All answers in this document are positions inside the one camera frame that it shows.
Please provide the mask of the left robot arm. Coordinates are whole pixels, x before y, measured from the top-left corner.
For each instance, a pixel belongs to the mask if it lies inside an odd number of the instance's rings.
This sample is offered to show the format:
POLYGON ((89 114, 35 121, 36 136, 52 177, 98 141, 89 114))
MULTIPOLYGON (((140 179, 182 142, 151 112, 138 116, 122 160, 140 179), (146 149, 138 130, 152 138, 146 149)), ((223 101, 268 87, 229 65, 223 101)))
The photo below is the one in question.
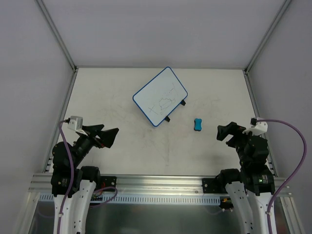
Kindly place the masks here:
POLYGON ((83 234, 86 231, 86 218, 92 196, 104 191, 114 194, 107 201, 112 201, 118 193, 117 188, 109 183, 104 184, 100 170, 96 166, 82 166, 80 163, 94 147, 111 148, 119 132, 118 128, 104 130, 104 125, 77 125, 72 120, 62 120, 71 130, 78 134, 77 141, 71 145, 63 132, 62 141, 52 149, 53 173, 51 177, 54 201, 55 234, 83 234))

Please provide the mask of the blue-framed small whiteboard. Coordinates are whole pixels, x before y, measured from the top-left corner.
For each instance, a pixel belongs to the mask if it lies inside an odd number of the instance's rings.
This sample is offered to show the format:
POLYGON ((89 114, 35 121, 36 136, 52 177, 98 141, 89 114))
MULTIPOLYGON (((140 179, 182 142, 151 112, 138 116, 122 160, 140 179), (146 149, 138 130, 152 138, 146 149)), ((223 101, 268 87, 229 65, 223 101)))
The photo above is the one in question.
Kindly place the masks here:
POLYGON ((166 67, 133 95, 133 102, 157 127, 187 96, 187 90, 172 68, 166 67))

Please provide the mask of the blue whiteboard eraser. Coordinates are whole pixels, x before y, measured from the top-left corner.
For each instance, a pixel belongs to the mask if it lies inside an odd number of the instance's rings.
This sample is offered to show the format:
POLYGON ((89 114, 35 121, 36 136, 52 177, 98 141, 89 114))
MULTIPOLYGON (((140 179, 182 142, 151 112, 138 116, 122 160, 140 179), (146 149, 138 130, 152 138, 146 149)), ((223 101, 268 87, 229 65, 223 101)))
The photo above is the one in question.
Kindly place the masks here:
POLYGON ((194 130, 195 131, 202 131, 202 126, 201 126, 201 124, 202 124, 202 119, 200 119, 200 118, 195 118, 194 119, 194 130))

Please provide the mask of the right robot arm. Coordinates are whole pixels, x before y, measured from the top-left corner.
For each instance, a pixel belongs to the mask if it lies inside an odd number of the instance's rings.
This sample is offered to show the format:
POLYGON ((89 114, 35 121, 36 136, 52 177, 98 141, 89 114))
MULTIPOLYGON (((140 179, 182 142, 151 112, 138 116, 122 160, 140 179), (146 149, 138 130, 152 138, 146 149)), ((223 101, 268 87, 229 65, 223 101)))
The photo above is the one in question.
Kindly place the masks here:
POLYGON ((224 169, 218 175, 218 187, 228 193, 238 217, 243 234, 275 234, 276 222, 274 203, 274 177, 266 165, 269 155, 268 142, 261 135, 268 125, 252 119, 250 128, 231 122, 217 128, 217 140, 231 139, 227 146, 236 150, 240 169, 224 169))

